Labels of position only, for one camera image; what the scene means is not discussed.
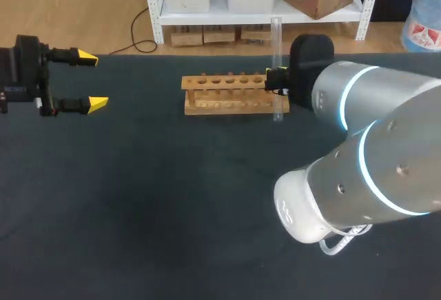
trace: wooden floor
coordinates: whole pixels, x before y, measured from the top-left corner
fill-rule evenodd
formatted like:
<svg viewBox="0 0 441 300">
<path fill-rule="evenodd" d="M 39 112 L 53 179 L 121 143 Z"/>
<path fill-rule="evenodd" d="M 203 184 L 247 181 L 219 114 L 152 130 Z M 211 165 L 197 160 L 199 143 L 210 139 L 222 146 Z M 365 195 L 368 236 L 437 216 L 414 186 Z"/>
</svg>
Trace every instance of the wooden floor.
<svg viewBox="0 0 441 300">
<path fill-rule="evenodd" d="M 94 54 L 107 54 L 131 44 L 130 24 L 147 5 L 146 0 L 0 0 L 0 46 L 13 46 L 17 34 L 33 34 L 52 47 L 79 47 Z M 283 51 L 294 38 L 306 32 L 328 34 L 339 53 L 402 52 L 402 23 L 372 23 L 366 41 L 354 40 L 357 23 L 285 25 Z M 134 27 L 136 40 L 152 38 L 148 12 Z M 146 43 L 142 48 L 149 49 Z M 139 54 L 131 48 L 121 54 Z M 154 54 L 257 55 L 271 54 L 269 47 L 236 44 L 173 48 L 161 45 Z"/>
</svg>

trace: red label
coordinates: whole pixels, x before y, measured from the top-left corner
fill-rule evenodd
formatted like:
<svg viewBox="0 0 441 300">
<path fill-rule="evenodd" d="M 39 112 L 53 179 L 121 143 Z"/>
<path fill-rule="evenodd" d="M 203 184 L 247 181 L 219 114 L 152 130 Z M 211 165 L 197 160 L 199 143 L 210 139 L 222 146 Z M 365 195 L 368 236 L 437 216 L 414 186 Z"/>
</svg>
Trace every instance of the red label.
<svg viewBox="0 0 441 300">
<path fill-rule="evenodd" d="M 426 28 L 415 19 L 410 20 L 409 39 L 416 45 L 433 51 L 441 51 L 441 31 Z"/>
</svg>

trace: white shelf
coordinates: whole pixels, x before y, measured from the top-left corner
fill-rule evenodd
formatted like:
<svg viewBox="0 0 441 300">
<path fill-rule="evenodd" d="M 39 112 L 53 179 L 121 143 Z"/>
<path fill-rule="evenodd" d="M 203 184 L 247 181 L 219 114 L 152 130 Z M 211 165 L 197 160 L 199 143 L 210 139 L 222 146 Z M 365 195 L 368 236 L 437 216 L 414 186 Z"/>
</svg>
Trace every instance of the white shelf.
<svg viewBox="0 0 441 300">
<path fill-rule="evenodd" d="M 274 16 L 282 17 L 282 23 L 358 22 L 362 14 L 362 2 L 354 0 L 351 5 L 319 20 L 312 19 L 283 0 L 275 0 L 271 14 L 231 14 L 227 0 L 211 0 L 210 11 L 198 14 L 171 13 L 167 11 L 165 3 L 162 3 L 159 9 L 159 23 L 162 26 L 269 24 Z"/>
<path fill-rule="evenodd" d="M 282 17 L 283 23 L 359 22 L 356 40 L 365 40 L 375 0 L 353 0 L 335 13 L 313 20 L 282 0 L 275 0 L 271 14 L 231 14 L 227 0 L 211 0 L 209 12 L 202 14 L 173 14 L 167 11 L 164 0 L 147 0 L 154 40 L 164 43 L 163 26 L 204 26 L 228 24 L 266 24 L 272 17 Z"/>
</svg>

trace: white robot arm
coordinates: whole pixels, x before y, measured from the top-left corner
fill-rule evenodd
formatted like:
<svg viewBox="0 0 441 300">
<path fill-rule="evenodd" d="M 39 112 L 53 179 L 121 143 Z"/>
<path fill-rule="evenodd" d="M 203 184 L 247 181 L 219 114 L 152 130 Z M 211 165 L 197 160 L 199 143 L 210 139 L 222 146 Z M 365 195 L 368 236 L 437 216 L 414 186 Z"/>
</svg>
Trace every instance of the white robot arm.
<svg viewBox="0 0 441 300">
<path fill-rule="evenodd" d="M 277 181 L 276 209 L 292 237 L 336 254 L 372 224 L 441 209 L 440 86 L 436 78 L 347 61 L 322 68 L 303 93 L 347 140 Z M 323 240 L 331 234 L 345 236 L 332 250 Z"/>
</svg>

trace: blue water bottle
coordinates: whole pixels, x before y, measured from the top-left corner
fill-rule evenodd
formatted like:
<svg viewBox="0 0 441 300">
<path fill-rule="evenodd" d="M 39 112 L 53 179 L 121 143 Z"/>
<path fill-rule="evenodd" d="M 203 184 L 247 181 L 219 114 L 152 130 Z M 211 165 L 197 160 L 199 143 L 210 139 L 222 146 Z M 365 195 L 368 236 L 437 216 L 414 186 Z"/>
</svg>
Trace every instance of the blue water bottle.
<svg viewBox="0 0 441 300">
<path fill-rule="evenodd" d="M 441 52 L 441 0 L 413 0 L 401 42 L 409 52 Z"/>
</svg>

